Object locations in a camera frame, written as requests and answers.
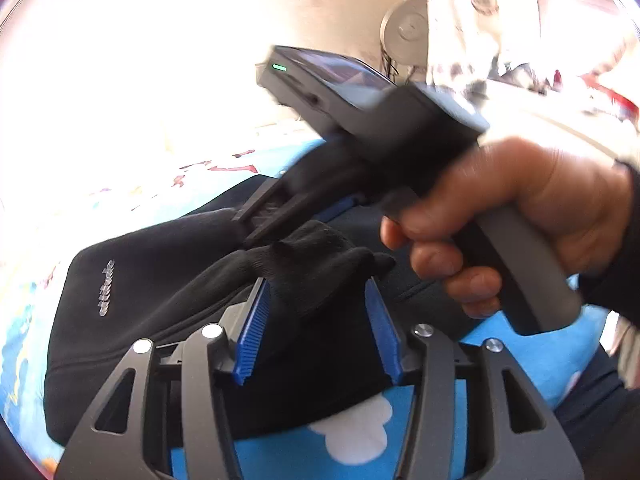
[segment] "white cloud print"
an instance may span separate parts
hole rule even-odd
[[[329,455],[345,465],[361,465],[379,457],[386,449],[385,424],[391,419],[391,403],[378,394],[309,425],[324,435]]]
[[[569,382],[565,386],[564,393],[562,394],[562,400],[565,400],[566,396],[575,388],[575,385],[578,383],[578,380],[580,380],[581,375],[582,374],[580,372],[576,372],[569,378]]]

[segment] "black fabric bag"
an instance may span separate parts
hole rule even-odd
[[[270,318],[258,362],[225,403],[234,438],[307,424],[390,385],[364,309],[364,283],[383,276],[389,307],[410,326],[433,322],[450,336],[468,320],[439,286],[404,263],[356,247],[338,230],[311,221],[282,242],[239,249],[234,207],[264,181],[253,177],[183,218],[86,248],[73,260],[49,342],[44,409],[47,432],[65,445],[84,410],[130,345],[185,339],[247,298],[259,276],[271,284]],[[379,213],[356,207],[335,218],[358,245],[383,249]],[[170,423],[180,444],[179,399]]]

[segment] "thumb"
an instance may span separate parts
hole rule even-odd
[[[402,211],[402,231],[414,241],[448,237],[478,213],[539,192],[554,160],[517,137],[471,150],[440,175],[424,199]]]

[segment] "finger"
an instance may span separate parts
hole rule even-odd
[[[415,242],[411,247],[411,267],[422,279],[452,276],[462,268],[462,254],[447,242]]]
[[[399,249],[407,243],[407,237],[404,236],[402,228],[386,216],[383,216],[380,222],[380,239],[391,250]]]
[[[488,300],[500,292],[502,279],[491,267],[470,267],[444,280],[444,289],[460,303]]]
[[[473,216],[542,189],[554,170],[552,152],[513,137],[471,150],[449,166],[431,192],[402,211],[411,240],[440,240]]]
[[[500,310],[500,300],[495,296],[488,300],[463,303],[465,313],[474,319],[486,319]]]

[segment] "red object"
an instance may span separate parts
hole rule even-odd
[[[195,164],[189,164],[188,166],[183,166],[181,168],[179,168],[180,170],[186,170],[187,168],[190,168],[191,166],[197,166],[199,164],[202,164],[203,166],[208,166],[209,164],[211,164],[210,160],[203,160],[202,162],[196,162]]]
[[[242,166],[241,168],[219,168],[214,166],[213,168],[209,168],[207,171],[251,171],[252,173],[258,173],[258,170],[255,169],[253,164],[250,166]]]
[[[562,90],[562,75],[559,70],[554,73],[554,85],[552,88],[556,91]]]
[[[617,104],[618,106],[620,106],[620,109],[626,112],[624,117],[625,119],[631,120],[631,122],[635,125],[638,124],[640,111],[632,101],[620,95],[618,92],[613,91],[611,88],[607,88],[606,86],[598,83],[597,76],[594,76],[593,74],[585,74],[583,76],[580,76],[580,78],[589,88],[593,88],[598,92],[602,92],[611,99],[611,102],[613,102],[613,104]]]
[[[246,150],[245,152],[242,152],[242,153],[234,153],[233,156],[235,158],[240,158],[243,155],[249,155],[249,153],[255,153],[255,150]]]

